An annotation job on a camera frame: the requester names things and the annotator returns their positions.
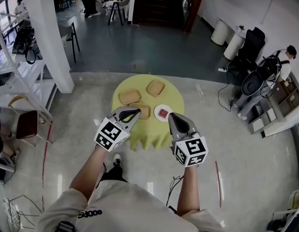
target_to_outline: gray floor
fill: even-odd
[[[13,178],[1,186],[8,198],[27,195],[39,207],[48,208],[65,191],[94,149],[97,127],[94,120],[110,112],[114,90],[131,76],[123,73],[73,73],[73,94],[55,96],[51,113],[54,118],[50,145],[46,154],[44,188],[42,165],[45,143],[38,140],[36,148],[21,143],[22,155]],[[236,111],[227,112],[217,102],[217,91],[224,84],[165,76],[182,94],[185,115],[192,119],[205,136],[209,154],[198,168],[201,208],[209,209],[227,232],[265,231],[274,211],[287,208],[291,191],[299,188],[297,158],[290,130],[262,139],[251,135],[247,123],[237,118]],[[221,93],[227,105],[233,87]],[[48,131],[41,126],[42,135]],[[109,155],[106,167],[111,168],[113,153],[123,157],[123,177],[145,189],[153,185],[153,195],[166,202],[172,177],[183,174],[169,148],[136,151],[124,143]],[[222,183],[222,207],[219,207],[215,169],[218,163]],[[170,205],[177,206],[181,184],[174,189]],[[26,199],[19,199],[18,209],[25,214],[38,215]],[[23,226],[30,224],[22,218]]]
[[[170,28],[121,26],[119,20],[108,26],[104,9],[102,15],[85,19],[78,12],[81,8],[78,1],[57,13],[60,24],[75,23],[81,52],[74,63],[71,43],[66,46],[72,72],[151,73],[227,83],[226,74],[217,71],[229,62],[223,57],[224,48],[211,42],[212,31],[199,17],[192,33],[186,34]],[[229,80],[238,84],[233,74]]]

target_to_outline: person sitting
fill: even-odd
[[[19,15],[23,13],[25,10],[27,10],[27,8],[25,7],[23,0],[17,0],[17,6],[14,9],[14,14]]]
[[[10,140],[13,137],[13,133],[1,124],[0,121],[0,153],[6,154],[11,161],[16,164],[19,156],[19,149],[12,150],[2,139]]]
[[[288,60],[288,63],[282,64],[282,68],[279,73],[277,73],[275,81],[266,81],[263,83],[261,89],[252,95],[252,99],[238,112],[237,116],[240,119],[247,120],[248,112],[258,103],[260,100],[265,97],[270,90],[275,86],[276,82],[282,82],[287,79],[291,72],[291,65],[289,60],[295,58],[297,55],[296,49],[290,45],[285,52],[281,51],[278,55],[280,62]],[[240,99],[235,102],[234,107],[240,107],[247,101],[249,96],[244,94],[241,95]]]

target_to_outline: white wall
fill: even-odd
[[[262,56],[293,45],[298,54],[292,61],[292,73],[299,84],[299,0],[203,0],[199,15],[213,27],[220,18],[231,28],[238,25],[260,28],[266,35],[266,44],[257,62]],[[299,123],[299,107],[286,118],[287,122],[276,123],[267,133],[277,133]]]

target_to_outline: white plate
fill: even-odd
[[[158,115],[161,109],[164,109],[168,112],[168,114],[165,118],[160,117]],[[156,119],[158,119],[161,122],[168,122],[168,117],[169,117],[170,113],[172,113],[172,109],[169,106],[164,105],[164,104],[160,104],[160,105],[156,106],[154,109],[154,115],[155,115]]]

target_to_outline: shoe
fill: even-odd
[[[14,151],[14,154],[15,154],[15,155],[11,156],[10,159],[11,159],[11,161],[12,161],[14,164],[16,164],[16,163],[17,163],[17,160],[18,160],[18,157],[19,157],[19,155],[20,155],[20,149],[16,149],[16,150]]]
[[[120,154],[115,154],[115,156],[113,158],[114,167],[121,167],[120,162],[121,162]]]
[[[246,117],[246,116],[243,116],[243,115],[241,114],[241,112],[238,112],[238,113],[237,113],[237,116],[238,116],[238,118],[240,118],[240,119],[247,120],[247,117]]]

